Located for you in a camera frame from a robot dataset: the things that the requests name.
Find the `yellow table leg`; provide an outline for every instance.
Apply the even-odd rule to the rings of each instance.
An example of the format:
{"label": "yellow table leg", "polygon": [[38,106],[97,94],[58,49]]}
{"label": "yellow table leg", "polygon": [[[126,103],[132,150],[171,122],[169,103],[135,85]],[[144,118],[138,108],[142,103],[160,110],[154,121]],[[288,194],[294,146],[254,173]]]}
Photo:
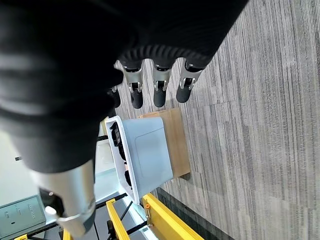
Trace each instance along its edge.
{"label": "yellow table leg", "polygon": [[160,240],[204,240],[151,193],[142,200],[152,224],[150,229]]}
{"label": "yellow table leg", "polygon": [[66,229],[63,229],[63,240],[74,240]]}
{"label": "yellow table leg", "polygon": [[115,201],[116,200],[113,198],[113,199],[107,201],[105,204],[106,204],[106,208],[108,209],[109,217],[113,223],[116,236],[120,240],[130,240],[130,238],[127,234],[127,231],[125,230],[125,227],[122,224],[122,222],[116,212],[116,209],[114,207]]}
{"label": "yellow table leg", "polygon": [[27,240],[27,239],[28,239],[27,234],[25,234],[25,235],[16,237],[14,240]]}

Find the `white storage box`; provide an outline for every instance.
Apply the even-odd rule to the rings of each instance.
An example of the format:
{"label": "white storage box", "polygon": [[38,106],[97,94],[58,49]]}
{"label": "white storage box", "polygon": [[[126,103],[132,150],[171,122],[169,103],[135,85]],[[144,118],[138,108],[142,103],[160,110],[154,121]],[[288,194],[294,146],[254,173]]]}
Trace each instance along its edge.
{"label": "white storage box", "polygon": [[[114,145],[110,127],[117,123],[122,140],[131,186],[126,181],[126,167],[119,148]],[[128,119],[119,116],[106,120],[111,152],[120,185],[133,203],[173,178],[164,123],[161,117]]]}

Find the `cardboard box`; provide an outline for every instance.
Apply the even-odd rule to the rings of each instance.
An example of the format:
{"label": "cardboard box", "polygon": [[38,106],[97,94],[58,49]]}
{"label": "cardboard box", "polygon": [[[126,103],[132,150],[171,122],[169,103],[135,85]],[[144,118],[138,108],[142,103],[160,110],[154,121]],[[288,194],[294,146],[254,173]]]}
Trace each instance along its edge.
{"label": "cardboard box", "polygon": [[139,118],[161,117],[164,125],[173,178],[190,173],[189,154],[180,108],[155,111]]}

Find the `white wall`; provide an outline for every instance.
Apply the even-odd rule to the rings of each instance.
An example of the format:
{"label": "white wall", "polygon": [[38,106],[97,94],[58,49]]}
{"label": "white wall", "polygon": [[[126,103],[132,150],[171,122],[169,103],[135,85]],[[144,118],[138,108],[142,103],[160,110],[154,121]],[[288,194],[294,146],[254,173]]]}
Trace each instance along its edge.
{"label": "white wall", "polygon": [[0,206],[38,193],[9,136],[0,131]]}

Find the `black cable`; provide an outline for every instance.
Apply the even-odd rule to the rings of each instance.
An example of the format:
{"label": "black cable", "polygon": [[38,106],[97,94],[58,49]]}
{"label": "black cable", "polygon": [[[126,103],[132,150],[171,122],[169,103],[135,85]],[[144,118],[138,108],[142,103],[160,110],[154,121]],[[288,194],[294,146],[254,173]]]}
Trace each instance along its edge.
{"label": "black cable", "polygon": [[121,221],[122,219],[124,219],[126,213],[128,212],[130,206],[132,205],[132,203],[133,203],[133,202],[131,201],[130,204],[126,207],[126,209],[124,210],[122,216],[120,217],[120,221]]}
{"label": "black cable", "polygon": [[93,221],[93,226],[94,226],[94,230],[95,230],[96,238],[97,238],[98,240],[100,240],[100,238],[99,238],[99,234],[98,234],[98,230],[97,230],[97,226],[96,226],[96,221]]}
{"label": "black cable", "polygon": [[36,237],[36,236],[28,236],[28,239],[30,239],[30,240],[48,240],[48,239]]}

